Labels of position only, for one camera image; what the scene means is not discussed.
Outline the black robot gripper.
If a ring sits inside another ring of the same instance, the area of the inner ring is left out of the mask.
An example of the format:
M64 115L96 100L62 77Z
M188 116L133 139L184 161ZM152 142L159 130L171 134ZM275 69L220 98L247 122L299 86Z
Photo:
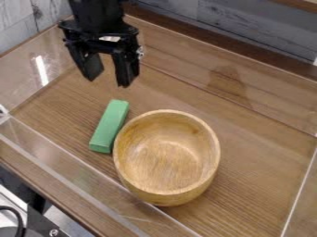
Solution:
M117 85L128 87L140 74L138 30L124 22L124 0L68 0L73 18L58 23L76 67L88 81L104 71L97 53L112 54Z

